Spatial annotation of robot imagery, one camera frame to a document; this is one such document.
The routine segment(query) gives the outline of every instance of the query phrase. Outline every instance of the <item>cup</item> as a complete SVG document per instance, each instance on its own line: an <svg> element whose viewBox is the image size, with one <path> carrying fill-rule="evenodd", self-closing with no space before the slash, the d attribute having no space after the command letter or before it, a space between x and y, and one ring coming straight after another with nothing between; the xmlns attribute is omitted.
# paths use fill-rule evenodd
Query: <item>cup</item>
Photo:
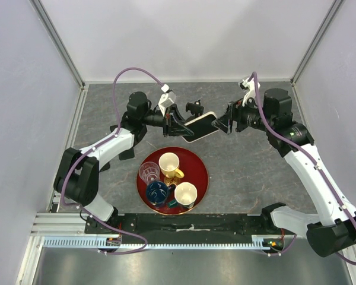
<svg viewBox="0 0 356 285"><path fill-rule="evenodd" d="M164 153L160 157L158 165L160 166L162 173L168 178L173 178L175 176L183 178L185 176L179 169L179 158L175 153Z"/></svg>
<svg viewBox="0 0 356 285"><path fill-rule="evenodd" d="M175 199L168 203L169 208L181 205L191 209L194 206L195 200L198 197L198 190L189 182L179 184L174 192Z"/></svg>
<svg viewBox="0 0 356 285"><path fill-rule="evenodd" d="M153 206L162 207L165 205L171 191L174 191L175 188L174 184L167 186L162 181L154 181L147 186L147 199Z"/></svg>
<svg viewBox="0 0 356 285"><path fill-rule="evenodd" d="M146 185L149 185L153 181L160 180L160 168L157 163L151 161L143 163L138 169L138 174Z"/></svg>

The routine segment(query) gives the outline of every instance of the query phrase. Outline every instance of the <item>smartphone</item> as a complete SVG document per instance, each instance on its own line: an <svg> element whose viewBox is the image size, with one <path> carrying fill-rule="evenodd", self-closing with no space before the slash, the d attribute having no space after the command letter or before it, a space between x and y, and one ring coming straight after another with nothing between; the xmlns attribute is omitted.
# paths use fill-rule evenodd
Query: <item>smartphone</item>
<svg viewBox="0 0 356 285"><path fill-rule="evenodd" d="M200 140L201 138L207 137L208 135L219 131L218 128L211 125L212 121L216 119L217 117L214 112L208 112L190 122L185 123L185 126L194 132L194 135L182 138L189 143L193 143L194 141Z"/></svg>

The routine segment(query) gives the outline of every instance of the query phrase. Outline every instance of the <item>dark blue cup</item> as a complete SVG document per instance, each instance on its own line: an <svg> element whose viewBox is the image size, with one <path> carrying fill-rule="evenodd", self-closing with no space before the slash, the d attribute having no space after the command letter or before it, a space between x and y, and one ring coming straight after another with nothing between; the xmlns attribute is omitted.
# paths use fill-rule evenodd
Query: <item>dark blue cup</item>
<svg viewBox="0 0 356 285"><path fill-rule="evenodd" d="M164 182L154 181L147 187L147 199L153 206L162 207L166 204L167 198L175 188L174 184L167 186Z"/></svg>

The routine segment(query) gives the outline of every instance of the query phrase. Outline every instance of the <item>white backdrop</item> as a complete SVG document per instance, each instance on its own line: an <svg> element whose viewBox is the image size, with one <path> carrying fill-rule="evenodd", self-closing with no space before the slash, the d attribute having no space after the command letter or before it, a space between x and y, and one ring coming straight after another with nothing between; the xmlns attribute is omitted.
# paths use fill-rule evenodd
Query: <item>white backdrop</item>
<svg viewBox="0 0 356 285"><path fill-rule="evenodd" d="M356 0L344 2L297 90L320 156L356 206Z"/></svg>
<svg viewBox="0 0 356 285"><path fill-rule="evenodd" d="M233 81L290 78L332 0L42 2L86 81Z"/></svg>
<svg viewBox="0 0 356 285"><path fill-rule="evenodd" d="M0 285L46 210L78 92L30 2L0 0Z"/></svg>

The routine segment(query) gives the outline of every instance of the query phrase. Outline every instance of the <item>gray stone surface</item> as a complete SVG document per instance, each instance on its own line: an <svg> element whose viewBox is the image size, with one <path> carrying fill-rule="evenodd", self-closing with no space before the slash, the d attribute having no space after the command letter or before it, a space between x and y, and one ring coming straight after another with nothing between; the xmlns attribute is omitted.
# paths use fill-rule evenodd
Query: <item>gray stone surface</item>
<svg viewBox="0 0 356 285"><path fill-rule="evenodd" d="M201 99L205 112L221 116L229 101L243 96L236 83L172 83L177 105L185 113L186 102ZM293 96L289 83L262 83L260 92L283 88ZM90 145L109 133L115 124L110 84L94 84L88 89L75 147ZM143 91L157 104L161 91L156 84L119 84L116 87L120 115L126 110L128 96ZM294 119L300 121L293 99ZM139 165L154 150L168 146L184 147L196 153L210 175L207 194L192 213L259 213L261 208L284 202L295 210L316 213L314 205L295 172L272 148L264 132L251 128L230 135L218 131L191 144L182 138L162 136L160 128L148 127L144 140L135 147L134 159L111 161L111 168L100 174L99 192L121 213L152 212L138 196L135 180ZM62 211L74 211L70 207Z"/></svg>

